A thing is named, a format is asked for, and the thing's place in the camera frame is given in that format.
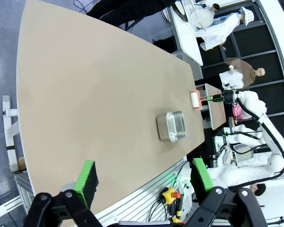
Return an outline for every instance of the floor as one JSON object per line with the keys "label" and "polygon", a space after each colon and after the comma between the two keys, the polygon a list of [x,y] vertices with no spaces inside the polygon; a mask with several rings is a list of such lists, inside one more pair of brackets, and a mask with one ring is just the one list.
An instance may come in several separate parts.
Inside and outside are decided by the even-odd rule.
{"label": "floor", "polygon": [[[87,5],[91,0],[82,0],[83,5]],[[73,5],[73,0],[47,0],[47,2],[79,11]],[[89,11],[97,2],[86,7]],[[0,0],[0,203],[7,202],[18,195],[13,174],[9,170],[8,157],[5,149],[3,120],[2,120],[2,96],[11,96],[12,108],[17,107],[16,103],[16,63],[18,35],[22,11],[25,0]],[[167,38],[171,36],[168,23],[164,21],[161,13],[146,17],[138,23],[130,32],[150,43],[153,40]],[[17,156],[22,156],[20,137],[15,137]],[[22,206],[11,211],[10,215],[15,220],[17,226],[23,226],[25,212]],[[7,216],[0,218],[0,226],[15,226]]]}

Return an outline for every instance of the bolt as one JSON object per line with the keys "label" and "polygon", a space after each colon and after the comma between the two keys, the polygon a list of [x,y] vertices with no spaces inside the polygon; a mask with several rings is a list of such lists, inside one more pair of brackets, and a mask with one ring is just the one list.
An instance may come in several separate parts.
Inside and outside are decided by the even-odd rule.
{"label": "bolt", "polygon": [[47,196],[46,196],[46,195],[42,195],[42,196],[41,196],[41,200],[42,200],[42,201],[44,201],[44,200],[46,200],[46,199],[47,199]]}
{"label": "bolt", "polygon": [[243,195],[243,196],[247,196],[247,195],[248,195],[248,192],[247,192],[247,191],[242,191],[242,195]]}
{"label": "bolt", "polygon": [[70,197],[72,196],[72,193],[71,193],[71,192],[67,192],[67,193],[65,194],[65,196],[66,196],[67,198],[70,198]]}
{"label": "bolt", "polygon": [[216,189],[216,193],[219,194],[219,195],[222,194],[222,189],[217,188],[217,189]]}

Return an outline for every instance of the brown tabletop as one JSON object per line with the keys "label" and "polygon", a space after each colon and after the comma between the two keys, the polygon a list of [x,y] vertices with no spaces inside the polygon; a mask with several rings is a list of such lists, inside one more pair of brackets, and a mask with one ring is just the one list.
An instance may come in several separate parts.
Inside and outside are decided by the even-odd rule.
{"label": "brown tabletop", "polygon": [[[204,141],[190,66],[119,28],[28,0],[17,63],[20,133],[35,193],[56,195],[93,159],[97,213]],[[156,117],[175,110],[184,113],[186,137],[162,142]]]}
{"label": "brown tabletop", "polygon": [[[207,96],[222,94],[220,89],[217,89],[209,84],[205,84],[205,92]],[[214,103],[208,102],[209,115],[212,129],[215,130],[226,122],[225,109],[223,102]]]}

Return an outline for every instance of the black hair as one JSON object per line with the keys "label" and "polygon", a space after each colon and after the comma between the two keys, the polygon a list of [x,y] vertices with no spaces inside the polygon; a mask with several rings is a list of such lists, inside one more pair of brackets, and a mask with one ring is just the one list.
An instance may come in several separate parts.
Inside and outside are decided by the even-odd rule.
{"label": "black hair", "polygon": [[220,6],[219,6],[217,3],[214,3],[214,4],[213,4],[213,7],[214,7],[216,10],[219,10],[219,9],[220,9]]}
{"label": "black hair", "polygon": [[262,195],[266,190],[266,185],[264,183],[257,184],[257,190],[255,191],[255,196]]}

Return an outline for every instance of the brown shirt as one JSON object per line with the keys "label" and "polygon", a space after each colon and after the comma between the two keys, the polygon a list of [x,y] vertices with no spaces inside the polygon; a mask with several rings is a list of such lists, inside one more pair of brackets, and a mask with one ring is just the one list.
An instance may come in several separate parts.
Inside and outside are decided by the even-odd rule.
{"label": "brown shirt", "polygon": [[228,58],[225,63],[232,65],[236,70],[243,74],[243,89],[247,88],[255,81],[255,71],[247,62],[242,61],[239,58]]}

